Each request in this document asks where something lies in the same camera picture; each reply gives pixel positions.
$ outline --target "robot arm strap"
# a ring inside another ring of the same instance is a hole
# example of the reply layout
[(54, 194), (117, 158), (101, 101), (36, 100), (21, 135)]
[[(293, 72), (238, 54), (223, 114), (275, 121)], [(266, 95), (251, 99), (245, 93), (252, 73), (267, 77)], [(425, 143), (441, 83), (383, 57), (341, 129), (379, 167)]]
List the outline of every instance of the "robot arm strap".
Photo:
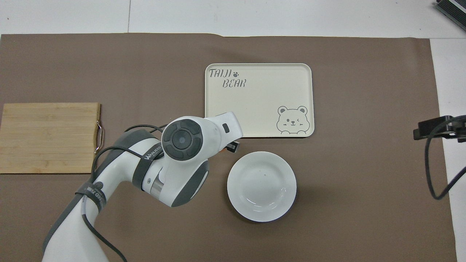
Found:
[(135, 187), (143, 190), (142, 183), (144, 176), (146, 175), (149, 167), (152, 165), (154, 160), (160, 159), (164, 156), (164, 151), (162, 150), (162, 143), (157, 143), (153, 145), (140, 159), (139, 163), (136, 166), (133, 174), (132, 183)]
[(100, 190), (100, 187), (101, 185), (98, 182), (96, 184), (85, 182), (80, 188), (78, 188), (75, 194), (86, 195), (97, 205), (100, 212), (107, 204), (105, 194)]

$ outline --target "metal handle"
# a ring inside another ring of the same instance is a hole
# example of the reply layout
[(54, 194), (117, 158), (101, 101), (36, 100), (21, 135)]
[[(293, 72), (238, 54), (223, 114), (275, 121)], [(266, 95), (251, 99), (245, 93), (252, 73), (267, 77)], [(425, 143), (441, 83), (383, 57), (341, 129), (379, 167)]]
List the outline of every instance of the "metal handle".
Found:
[(97, 132), (99, 132), (99, 129), (100, 129), (100, 143), (99, 145), (97, 146), (96, 150), (94, 151), (94, 155), (97, 154), (97, 152), (100, 150), (100, 148), (102, 147), (103, 145), (103, 134), (104, 134), (104, 131), (103, 131), (103, 127), (100, 125), (100, 121), (97, 120)]

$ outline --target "cutting board handle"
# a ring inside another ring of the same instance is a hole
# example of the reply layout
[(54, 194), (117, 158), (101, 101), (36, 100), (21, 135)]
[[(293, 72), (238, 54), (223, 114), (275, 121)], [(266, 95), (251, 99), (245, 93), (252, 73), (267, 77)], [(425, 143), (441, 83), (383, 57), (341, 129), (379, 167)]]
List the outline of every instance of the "cutting board handle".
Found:
[(99, 141), (97, 141), (97, 139), (96, 139), (96, 145), (98, 145), (98, 146), (96, 147), (96, 150), (94, 150), (94, 155), (97, 154), (97, 152), (99, 152), (99, 150), (102, 148), (103, 137), (104, 137), (103, 127), (100, 124), (100, 120), (97, 120), (97, 133), (98, 134), (99, 134), (99, 130), (100, 130), (100, 136), (99, 136)]

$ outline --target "black bracket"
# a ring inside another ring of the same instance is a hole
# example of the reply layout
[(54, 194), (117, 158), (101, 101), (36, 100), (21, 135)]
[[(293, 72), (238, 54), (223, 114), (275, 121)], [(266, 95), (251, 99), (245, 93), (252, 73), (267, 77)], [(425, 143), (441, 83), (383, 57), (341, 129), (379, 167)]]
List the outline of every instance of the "black bracket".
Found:
[[(414, 140), (421, 140), (427, 138), (435, 127), (452, 118), (452, 116), (442, 116), (419, 122), (418, 128), (413, 130)], [(458, 139), (458, 143), (466, 142), (466, 120), (452, 121), (451, 123), (445, 124), (434, 135), (434, 138), (455, 138)]]
[(240, 146), (240, 143), (238, 141), (233, 141), (229, 144), (226, 145), (226, 149), (232, 153), (235, 153), (238, 150), (238, 146)]

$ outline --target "wooden cutting board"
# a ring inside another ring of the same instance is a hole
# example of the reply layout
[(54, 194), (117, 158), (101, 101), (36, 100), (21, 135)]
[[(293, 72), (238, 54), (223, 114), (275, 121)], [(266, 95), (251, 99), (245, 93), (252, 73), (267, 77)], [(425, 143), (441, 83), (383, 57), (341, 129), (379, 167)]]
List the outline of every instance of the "wooden cutting board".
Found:
[(0, 173), (89, 173), (99, 103), (6, 103)]

